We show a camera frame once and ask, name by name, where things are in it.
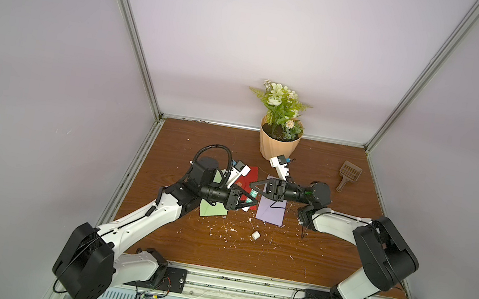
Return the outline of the purple envelope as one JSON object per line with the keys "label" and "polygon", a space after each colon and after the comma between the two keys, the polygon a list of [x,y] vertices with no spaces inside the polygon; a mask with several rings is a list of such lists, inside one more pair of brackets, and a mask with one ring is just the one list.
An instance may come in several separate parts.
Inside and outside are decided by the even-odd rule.
{"label": "purple envelope", "polygon": [[286,206],[287,202],[285,201],[275,202],[262,195],[260,196],[255,218],[265,222],[266,224],[272,224],[277,227],[281,227],[283,225],[283,218],[285,217],[286,213]]}

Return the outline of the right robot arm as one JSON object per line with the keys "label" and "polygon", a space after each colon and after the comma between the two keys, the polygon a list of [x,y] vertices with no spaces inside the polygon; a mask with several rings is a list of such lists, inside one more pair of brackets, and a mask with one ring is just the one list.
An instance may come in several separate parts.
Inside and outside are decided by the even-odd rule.
{"label": "right robot arm", "polygon": [[330,299],[366,299],[390,291],[419,270],[413,250],[390,218],[357,218],[333,211],[331,190],[324,182],[305,187],[268,178],[251,183],[251,188],[263,199],[301,203],[297,209],[301,225],[356,247],[361,267],[331,288]]}

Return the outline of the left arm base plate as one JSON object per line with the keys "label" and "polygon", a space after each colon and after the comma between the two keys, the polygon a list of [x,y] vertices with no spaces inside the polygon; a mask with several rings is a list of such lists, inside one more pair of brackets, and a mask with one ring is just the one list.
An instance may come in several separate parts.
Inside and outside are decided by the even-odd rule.
{"label": "left arm base plate", "polygon": [[139,288],[149,290],[161,290],[163,292],[173,292],[182,294],[184,285],[187,281],[188,271],[184,268],[166,267],[164,273],[157,271],[151,279],[145,281],[131,281],[126,285],[138,286]]}

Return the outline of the white glue stick cap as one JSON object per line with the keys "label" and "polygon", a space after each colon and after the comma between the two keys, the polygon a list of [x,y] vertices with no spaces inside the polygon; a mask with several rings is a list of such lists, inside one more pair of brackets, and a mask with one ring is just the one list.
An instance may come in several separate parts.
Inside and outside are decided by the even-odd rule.
{"label": "white glue stick cap", "polygon": [[260,235],[261,234],[259,232],[255,231],[254,233],[252,233],[252,239],[254,241],[258,240],[260,238]]}

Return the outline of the green envelope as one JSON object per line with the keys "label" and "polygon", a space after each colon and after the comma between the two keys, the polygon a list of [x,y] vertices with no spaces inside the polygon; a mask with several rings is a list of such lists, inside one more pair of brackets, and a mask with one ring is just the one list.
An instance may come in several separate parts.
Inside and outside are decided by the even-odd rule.
{"label": "green envelope", "polygon": [[[221,170],[221,172],[217,171],[215,173],[214,177],[214,182],[215,183],[221,183],[222,181],[222,174],[225,174],[225,170]],[[206,200],[202,199],[201,203],[199,204],[200,210],[199,210],[199,215],[201,217],[214,217],[214,216],[226,216],[228,213],[228,210],[225,208],[225,206],[222,203],[216,203],[215,205],[209,204]]]}

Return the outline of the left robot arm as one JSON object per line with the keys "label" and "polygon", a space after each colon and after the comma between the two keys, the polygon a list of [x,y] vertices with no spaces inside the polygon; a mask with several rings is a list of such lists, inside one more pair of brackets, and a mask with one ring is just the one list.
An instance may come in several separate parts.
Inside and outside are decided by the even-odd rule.
{"label": "left robot arm", "polygon": [[129,254],[127,250],[162,226],[198,208],[201,202],[239,210],[256,203],[237,185],[250,167],[232,164],[227,173],[216,160],[195,158],[176,183],[162,187],[152,202],[129,215],[99,226],[78,226],[56,259],[52,272],[72,299],[98,299],[112,285],[148,283],[164,278],[168,262],[153,248]]}

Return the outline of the red envelope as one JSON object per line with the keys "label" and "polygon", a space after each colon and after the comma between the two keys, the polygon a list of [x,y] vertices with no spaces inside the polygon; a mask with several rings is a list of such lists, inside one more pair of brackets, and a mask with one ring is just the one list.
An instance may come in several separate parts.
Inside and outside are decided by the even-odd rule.
{"label": "red envelope", "polygon": [[241,176],[240,178],[238,178],[238,180],[236,180],[236,183],[234,185],[237,185],[238,187],[240,187],[240,184],[243,184],[243,185],[251,185],[252,182],[258,180],[258,167],[250,167],[250,173],[248,173],[247,176]]}

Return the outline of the white green glue stick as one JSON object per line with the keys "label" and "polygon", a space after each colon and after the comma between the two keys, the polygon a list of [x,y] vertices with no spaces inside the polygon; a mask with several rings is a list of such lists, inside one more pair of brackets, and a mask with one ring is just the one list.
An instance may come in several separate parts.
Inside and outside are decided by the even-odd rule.
{"label": "white green glue stick", "polygon": [[252,189],[252,190],[250,191],[250,195],[252,196],[252,198],[257,198],[258,192]]}

